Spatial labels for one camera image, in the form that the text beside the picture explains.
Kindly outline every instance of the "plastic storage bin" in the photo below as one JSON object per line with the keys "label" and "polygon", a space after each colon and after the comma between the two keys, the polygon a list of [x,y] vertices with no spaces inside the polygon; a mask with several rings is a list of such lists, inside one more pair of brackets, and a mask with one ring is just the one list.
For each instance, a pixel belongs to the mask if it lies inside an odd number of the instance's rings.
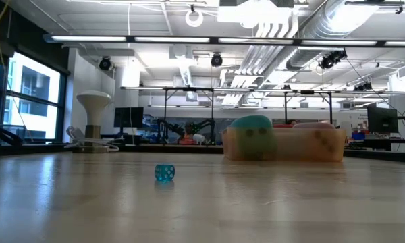
{"label": "plastic storage bin", "polygon": [[223,153],[233,161],[333,161],[344,156],[346,132],[339,129],[274,128],[223,131]]}

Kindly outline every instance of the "wooden table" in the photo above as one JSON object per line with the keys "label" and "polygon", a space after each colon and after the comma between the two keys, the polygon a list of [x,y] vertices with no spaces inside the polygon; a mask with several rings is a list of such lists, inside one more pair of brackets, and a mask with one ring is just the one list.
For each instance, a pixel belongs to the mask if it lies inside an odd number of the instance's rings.
{"label": "wooden table", "polygon": [[[158,163],[175,165],[172,183],[155,182]],[[0,242],[405,242],[405,164],[4,157]]]}

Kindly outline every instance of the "computer monitor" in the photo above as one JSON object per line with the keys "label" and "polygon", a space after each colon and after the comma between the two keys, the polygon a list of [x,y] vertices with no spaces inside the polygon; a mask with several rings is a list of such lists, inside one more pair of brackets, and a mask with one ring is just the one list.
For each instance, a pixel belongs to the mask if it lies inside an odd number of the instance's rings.
{"label": "computer monitor", "polygon": [[367,107],[370,132],[398,133],[398,112],[395,109]]}
{"label": "computer monitor", "polygon": [[120,128],[123,134],[123,128],[141,128],[144,107],[121,107],[115,108],[114,127]]}

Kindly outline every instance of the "glass window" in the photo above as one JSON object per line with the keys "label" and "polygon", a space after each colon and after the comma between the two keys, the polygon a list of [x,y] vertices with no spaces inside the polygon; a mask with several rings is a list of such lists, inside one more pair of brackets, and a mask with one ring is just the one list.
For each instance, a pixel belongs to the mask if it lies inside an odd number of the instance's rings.
{"label": "glass window", "polygon": [[26,138],[31,135],[33,138],[52,139],[55,138],[57,107],[7,96],[3,121],[11,125],[25,124],[29,130],[26,132]]}
{"label": "glass window", "polygon": [[60,73],[19,53],[10,59],[8,82],[12,91],[54,103],[59,100]]}

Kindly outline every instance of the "blue die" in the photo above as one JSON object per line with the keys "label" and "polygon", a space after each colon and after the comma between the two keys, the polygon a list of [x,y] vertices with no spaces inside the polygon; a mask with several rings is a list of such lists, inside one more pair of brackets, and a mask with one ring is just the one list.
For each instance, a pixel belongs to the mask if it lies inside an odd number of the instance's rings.
{"label": "blue die", "polygon": [[158,181],[168,182],[174,178],[175,174],[174,165],[156,165],[155,167],[155,177]]}

